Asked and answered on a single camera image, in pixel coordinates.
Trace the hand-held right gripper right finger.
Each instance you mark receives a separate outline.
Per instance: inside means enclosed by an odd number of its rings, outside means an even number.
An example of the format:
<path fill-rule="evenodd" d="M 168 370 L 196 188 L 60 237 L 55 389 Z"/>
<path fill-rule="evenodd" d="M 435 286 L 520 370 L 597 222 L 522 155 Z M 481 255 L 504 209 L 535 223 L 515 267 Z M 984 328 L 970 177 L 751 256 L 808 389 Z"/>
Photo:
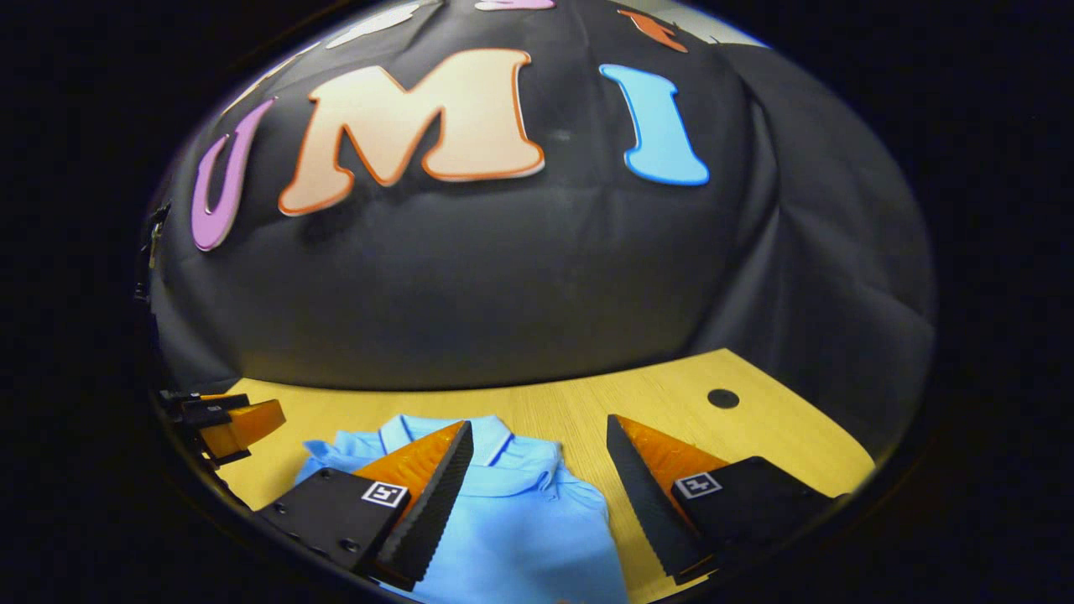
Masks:
<path fill-rule="evenodd" d="M 622 415 L 607 417 L 606 447 L 678 585 L 754 562 L 837 502 L 763 456 L 725 461 Z"/>

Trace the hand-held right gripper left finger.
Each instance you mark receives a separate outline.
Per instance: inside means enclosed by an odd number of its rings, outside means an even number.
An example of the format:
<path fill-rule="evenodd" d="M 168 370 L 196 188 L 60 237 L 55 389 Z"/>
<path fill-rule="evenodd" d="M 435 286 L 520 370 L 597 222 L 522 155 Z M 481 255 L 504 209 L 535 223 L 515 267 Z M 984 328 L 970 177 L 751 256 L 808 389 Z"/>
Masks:
<path fill-rule="evenodd" d="M 471 422 L 456 421 L 359 471 L 316 471 L 253 517 L 342 572 L 410 591 L 440 546 L 471 454 Z"/>

